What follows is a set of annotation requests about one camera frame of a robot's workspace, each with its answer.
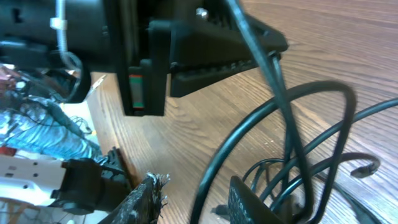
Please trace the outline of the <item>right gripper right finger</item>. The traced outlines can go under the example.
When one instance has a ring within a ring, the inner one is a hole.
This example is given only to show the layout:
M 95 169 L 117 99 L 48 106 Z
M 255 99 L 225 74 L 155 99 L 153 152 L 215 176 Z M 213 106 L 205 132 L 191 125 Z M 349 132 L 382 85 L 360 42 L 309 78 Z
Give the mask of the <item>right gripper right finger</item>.
M 230 224 L 283 224 L 242 179 L 235 175 L 231 177 L 229 184 L 228 215 Z

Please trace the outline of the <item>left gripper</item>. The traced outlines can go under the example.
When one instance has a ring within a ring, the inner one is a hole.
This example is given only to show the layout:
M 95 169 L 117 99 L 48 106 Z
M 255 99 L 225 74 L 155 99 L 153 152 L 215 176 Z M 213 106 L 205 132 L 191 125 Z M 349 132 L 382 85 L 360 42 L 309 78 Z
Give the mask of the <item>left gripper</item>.
M 190 68 L 172 74 L 170 96 L 180 98 L 258 67 L 240 31 L 195 19 L 194 0 L 105 0 L 111 61 L 126 116 L 164 115 L 170 63 Z M 246 16 L 261 47 L 284 52 L 283 33 Z

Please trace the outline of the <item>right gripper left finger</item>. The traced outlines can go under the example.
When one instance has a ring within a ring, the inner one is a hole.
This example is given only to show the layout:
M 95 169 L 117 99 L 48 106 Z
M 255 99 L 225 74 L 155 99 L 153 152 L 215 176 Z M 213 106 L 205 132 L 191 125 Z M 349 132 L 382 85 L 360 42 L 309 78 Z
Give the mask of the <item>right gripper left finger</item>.
M 142 182 L 99 224 L 153 224 L 167 205 L 163 188 L 170 181 L 169 174 L 148 172 Z

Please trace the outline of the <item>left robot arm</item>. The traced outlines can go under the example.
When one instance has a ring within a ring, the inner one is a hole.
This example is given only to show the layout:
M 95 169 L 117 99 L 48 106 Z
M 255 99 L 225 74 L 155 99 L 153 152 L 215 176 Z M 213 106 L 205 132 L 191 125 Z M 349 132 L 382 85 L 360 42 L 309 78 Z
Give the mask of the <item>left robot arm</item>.
M 124 114 L 162 116 L 182 97 L 256 67 L 226 1 L 2 1 L 1 144 L 55 158 L 7 174 L 3 197 L 75 215 L 111 212 L 134 188 L 117 149 L 103 155 L 60 109 L 94 72 L 115 74 Z

